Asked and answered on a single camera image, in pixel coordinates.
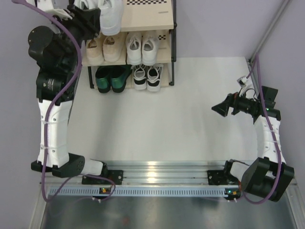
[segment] wall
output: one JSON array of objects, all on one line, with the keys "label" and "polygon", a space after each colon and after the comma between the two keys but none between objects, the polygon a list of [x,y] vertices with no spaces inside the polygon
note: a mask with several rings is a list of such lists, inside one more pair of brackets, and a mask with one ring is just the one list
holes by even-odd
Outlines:
[{"label": "wall", "polygon": [[305,199],[305,1],[294,0],[260,53],[263,84],[279,89],[283,155],[295,167]]},{"label": "wall", "polygon": [[35,81],[38,67],[28,56],[27,37],[46,20],[21,5],[0,8],[0,228],[28,228],[39,191],[32,172],[40,145]]},{"label": "wall", "polygon": [[177,0],[178,57],[246,56],[282,0]]}]

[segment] dark green shoe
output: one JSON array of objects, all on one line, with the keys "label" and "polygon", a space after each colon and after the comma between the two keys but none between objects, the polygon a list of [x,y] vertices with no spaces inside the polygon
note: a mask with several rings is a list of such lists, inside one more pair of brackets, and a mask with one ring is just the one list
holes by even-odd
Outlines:
[{"label": "dark green shoe", "polygon": [[113,66],[101,66],[95,74],[95,81],[100,93],[107,93],[110,91],[110,77],[113,72]]},{"label": "dark green shoe", "polygon": [[111,86],[115,93],[121,93],[126,86],[126,80],[132,73],[131,65],[116,65],[111,74]]}]

